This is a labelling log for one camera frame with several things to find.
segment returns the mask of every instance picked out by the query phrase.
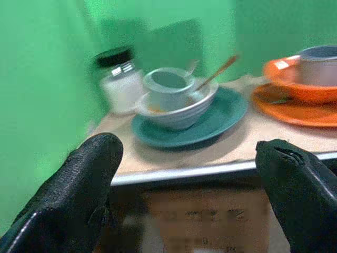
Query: white bowl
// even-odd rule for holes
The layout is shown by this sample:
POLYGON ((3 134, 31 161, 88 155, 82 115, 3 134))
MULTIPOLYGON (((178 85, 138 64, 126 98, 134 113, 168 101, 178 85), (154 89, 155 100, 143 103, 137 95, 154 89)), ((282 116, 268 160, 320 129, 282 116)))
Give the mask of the white bowl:
MULTIPOLYGON (((199 79, 197 82, 204 82, 206 79, 199 79)), ((149 94, 146 93, 140 98, 136 104, 137 114, 147 118, 155 124, 173 129, 183 130, 191 127, 203 115, 213 102, 218 83, 215 81, 210 82, 207 86, 202 88, 198 94, 191 95, 193 104, 185 108, 169 111, 169 112, 155 112, 149 109, 149 94)))

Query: green plate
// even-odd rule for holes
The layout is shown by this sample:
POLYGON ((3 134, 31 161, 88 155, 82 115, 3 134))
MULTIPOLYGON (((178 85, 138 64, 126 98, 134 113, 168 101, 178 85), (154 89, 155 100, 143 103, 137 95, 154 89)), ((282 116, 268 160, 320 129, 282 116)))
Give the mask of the green plate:
POLYGON ((132 121, 132 131, 140 141, 153 147, 181 147, 220 135, 238 123, 247 112, 247 108, 248 102, 239 92, 221 87, 210 108, 186 130, 172 131, 161 128, 137 115, 132 121))

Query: light blue cup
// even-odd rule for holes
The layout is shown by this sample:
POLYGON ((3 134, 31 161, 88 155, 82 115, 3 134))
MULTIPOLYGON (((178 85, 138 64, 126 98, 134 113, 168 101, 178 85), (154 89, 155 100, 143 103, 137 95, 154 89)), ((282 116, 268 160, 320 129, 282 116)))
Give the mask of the light blue cup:
POLYGON ((189 105, 197 85, 195 78, 186 70, 162 67, 144 77, 144 84, 150 90, 149 104, 152 110, 174 111, 189 105))

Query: orange plate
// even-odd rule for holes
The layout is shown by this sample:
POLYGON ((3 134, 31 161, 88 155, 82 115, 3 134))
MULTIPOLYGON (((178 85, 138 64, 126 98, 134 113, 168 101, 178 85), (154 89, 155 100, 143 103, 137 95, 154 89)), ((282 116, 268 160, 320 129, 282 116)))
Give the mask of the orange plate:
POLYGON ((284 104, 270 104, 263 100, 268 97, 270 84, 257 87, 251 94, 252 101, 266 114, 295 125, 307 127, 337 127, 337 104, 305 104, 289 101, 284 104))
POLYGON ((299 56, 270 61, 264 68, 265 76, 273 85, 282 88, 291 98, 307 103, 337 101, 337 86, 314 86, 301 84, 299 56))

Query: green backdrop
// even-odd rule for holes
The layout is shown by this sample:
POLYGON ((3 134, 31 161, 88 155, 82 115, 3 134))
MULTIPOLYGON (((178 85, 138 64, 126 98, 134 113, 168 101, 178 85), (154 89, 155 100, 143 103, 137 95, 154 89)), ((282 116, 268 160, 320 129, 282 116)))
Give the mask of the green backdrop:
POLYGON ((219 80, 261 75, 270 59, 336 44, 335 0, 31 0, 0 3, 0 235, 107 112, 90 75, 98 52, 132 44, 145 72, 201 60, 219 80))

